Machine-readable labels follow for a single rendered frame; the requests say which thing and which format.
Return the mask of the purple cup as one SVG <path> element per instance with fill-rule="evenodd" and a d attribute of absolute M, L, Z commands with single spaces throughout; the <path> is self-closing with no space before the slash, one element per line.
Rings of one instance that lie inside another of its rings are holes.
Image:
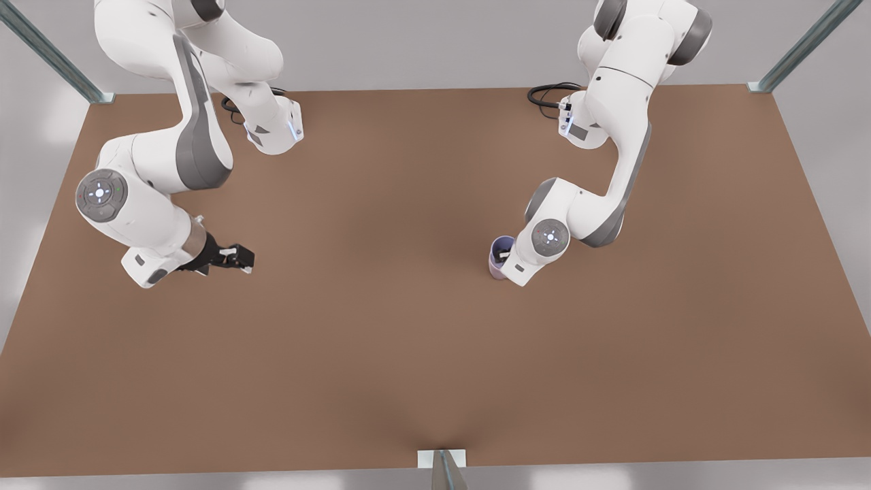
<path fill-rule="evenodd" d="M 495 239 L 495 241 L 491 243 L 491 247 L 489 248 L 489 273 L 491 273 L 494 279 L 507 279 L 503 270 L 503 266 L 505 264 L 508 264 L 509 269 L 512 269 L 514 265 L 517 264 L 517 261 L 511 258 L 513 246 L 514 237 L 509 235 L 497 237 L 497 239 Z M 510 257 L 503 264 L 499 264 L 499 249 L 510 249 Z"/>

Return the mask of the silver frame post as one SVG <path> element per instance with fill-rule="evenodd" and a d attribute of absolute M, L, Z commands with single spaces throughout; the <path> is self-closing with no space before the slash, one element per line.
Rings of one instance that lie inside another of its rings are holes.
<path fill-rule="evenodd" d="M 786 80 L 810 53 L 819 47 L 838 26 L 840 26 L 864 0 L 835 0 L 803 36 L 784 53 L 782 58 L 769 69 L 759 81 L 746 84 L 750 93 L 772 93 Z"/>
<path fill-rule="evenodd" d="M 417 451 L 417 468 L 431 469 L 431 490 L 469 490 L 461 474 L 466 467 L 465 449 Z"/>
<path fill-rule="evenodd" d="M 89 103 L 113 103 L 115 94 L 101 91 L 10 0 L 0 0 L 0 21 Z"/>

